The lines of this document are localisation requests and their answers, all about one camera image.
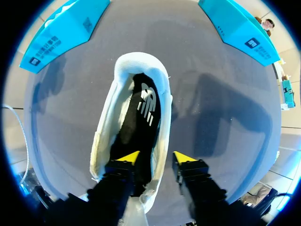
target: gray surface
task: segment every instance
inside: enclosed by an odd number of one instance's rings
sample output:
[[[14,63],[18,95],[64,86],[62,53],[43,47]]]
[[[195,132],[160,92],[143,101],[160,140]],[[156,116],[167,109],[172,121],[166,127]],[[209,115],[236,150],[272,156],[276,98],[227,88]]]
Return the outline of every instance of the gray surface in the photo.
[[[117,58],[142,51],[167,69],[173,117],[166,169],[150,225],[189,220],[171,170],[171,153],[202,158],[233,202],[272,166],[280,137],[280,101],[272,66],[224,44],[189,0],[118,0],[92,39],[63,54],[28,83],[25,123],[31,161],[44,188],[81,195],[94,132]]]

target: white sneaker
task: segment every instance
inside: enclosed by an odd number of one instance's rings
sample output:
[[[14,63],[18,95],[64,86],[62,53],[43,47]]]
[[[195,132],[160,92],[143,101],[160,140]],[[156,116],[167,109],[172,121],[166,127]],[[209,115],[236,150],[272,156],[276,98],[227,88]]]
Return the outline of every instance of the white sneaker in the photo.
[[[93,140],[90,172],[99,181],[109,159],[140,151],[135,195],[145,213],[153,206],[163,176],[171,103],[167,71],[157,58],[141,52],[118,58]]]

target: shoe insole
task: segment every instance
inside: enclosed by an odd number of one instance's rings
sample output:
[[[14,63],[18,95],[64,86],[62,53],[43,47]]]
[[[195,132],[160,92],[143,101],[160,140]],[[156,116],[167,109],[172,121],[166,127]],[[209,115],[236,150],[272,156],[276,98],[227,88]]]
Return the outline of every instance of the shoe insole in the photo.
[[[111,146],[110,159],[140,151],[135,162],[134,193],[134,196],[140,196],[144,186],[151,181],[151,152],[157,140],[161,108],[153,80],[144,73],[136,74],[133,80],[133,94],[121,129]]]

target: white fabric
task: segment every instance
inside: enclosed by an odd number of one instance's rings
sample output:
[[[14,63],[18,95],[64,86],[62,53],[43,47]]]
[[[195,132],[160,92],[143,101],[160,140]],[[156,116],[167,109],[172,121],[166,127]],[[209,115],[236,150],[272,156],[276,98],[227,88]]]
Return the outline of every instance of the white fabric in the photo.
[[[146,186],[139,200],[147,213],[155,201],[158,187],[163,176],[167,156],[169,131],[171,122],[172,96],[168,81],[168,74],[163,64],[154,56],[141,52],[124,54],[118,58],[114,69],[114,80],[103,106],[103,111],[95,132],[92,145],[90,172],[100,180],[104,174],[104,166],[109,161],[111,145],[118,134],[132,93],[132,78],[135,74],[144,73],[155,83],[160,99],[161,120],[158,139],[155,144],[152,158],[152,180]]]

